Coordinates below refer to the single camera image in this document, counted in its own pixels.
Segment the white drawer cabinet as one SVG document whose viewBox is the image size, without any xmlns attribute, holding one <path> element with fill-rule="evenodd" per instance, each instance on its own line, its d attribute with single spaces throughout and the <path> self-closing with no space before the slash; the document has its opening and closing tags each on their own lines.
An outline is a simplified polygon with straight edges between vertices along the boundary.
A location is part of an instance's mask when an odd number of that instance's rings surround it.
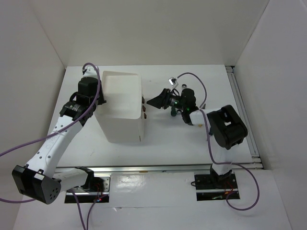
<svg viewBox="0 0 307 230">
<path fill-rule="evenodd" d="M 103 71 L 102 88 L 106 102 L 94 114 L 108 142 L 141 142 L 145 121 L 141 76 Z"/>
</svg>

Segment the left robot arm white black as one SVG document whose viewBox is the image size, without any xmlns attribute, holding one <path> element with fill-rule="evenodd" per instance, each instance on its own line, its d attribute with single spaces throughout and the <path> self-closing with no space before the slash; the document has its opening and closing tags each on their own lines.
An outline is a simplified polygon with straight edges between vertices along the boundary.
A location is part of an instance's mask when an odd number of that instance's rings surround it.
<svg viewBox="0 0 307 230">
<path fill-rule="evenodd" d="M 55 127 L 38 152 L 24 165 L 15 166 L 12 177 L 20 194 L 47 205 L 56 200 L 60 192 L 74 187 L 90 191 L 102 180 L 86 167 L 56 173 L 56 167 L 74 137 L 81 131 L 98 106 L 106 103 L 99 68 L 84 64 L 83 77 L 59 113 Z"/>
</svg>

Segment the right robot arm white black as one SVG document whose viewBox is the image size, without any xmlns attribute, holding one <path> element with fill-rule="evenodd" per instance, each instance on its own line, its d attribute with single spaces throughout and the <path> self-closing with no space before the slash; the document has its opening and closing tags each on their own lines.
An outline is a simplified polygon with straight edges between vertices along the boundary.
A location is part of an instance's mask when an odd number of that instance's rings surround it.
<svg viewBox="0 0 307 230">
<path fill-rule="evenodd" d="M 147 104 L 157 109 L 171 107 L 181 111 L 185 124 L 204 125 L 207 135 L 208 151 L 212 160 L 208 176 L 209 188 L 221 188 L 230 182 L 233 156 L 232 147 L 241 144 L 248 135 L 248 130 L 233 106 L 226 105 L 218 110 L 204 110 L 196 105 L 195 93 L 185 88 L 181 95 L 175 95 L 171 89 L 164 88 Z"/>
</svg>

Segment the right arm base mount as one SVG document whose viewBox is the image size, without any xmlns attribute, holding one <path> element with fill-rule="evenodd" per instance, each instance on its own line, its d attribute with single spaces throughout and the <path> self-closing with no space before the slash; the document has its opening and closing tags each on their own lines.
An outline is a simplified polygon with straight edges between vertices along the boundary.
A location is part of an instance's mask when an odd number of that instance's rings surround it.
<svg viewBox="0 0 307 230">
<path fill-rule="evenodd" d="M 218 180 L 213 173 L 195 174 L 190 183 L 196 190 L 197 201 L 215 201 L 240 199 L 236 176 L 233 172 L 222 180 Z"/>
</svg>

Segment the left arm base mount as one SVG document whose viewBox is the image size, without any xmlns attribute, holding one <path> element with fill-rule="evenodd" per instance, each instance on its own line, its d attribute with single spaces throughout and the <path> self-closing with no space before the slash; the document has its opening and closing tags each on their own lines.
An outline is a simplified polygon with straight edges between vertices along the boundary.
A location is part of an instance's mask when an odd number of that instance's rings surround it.
<svg viewBox="0 0 307 230">
<path fill-rule="evenodd" d="M 111 175 L 95 175 L 94 184 L 90 188 L 74 187 L 71 190 L 75 193 L 81 204 L 90 204 L 98 200 L 98 203 L 109 202 L 109 191 L 111 185 Z"/>
</svg>

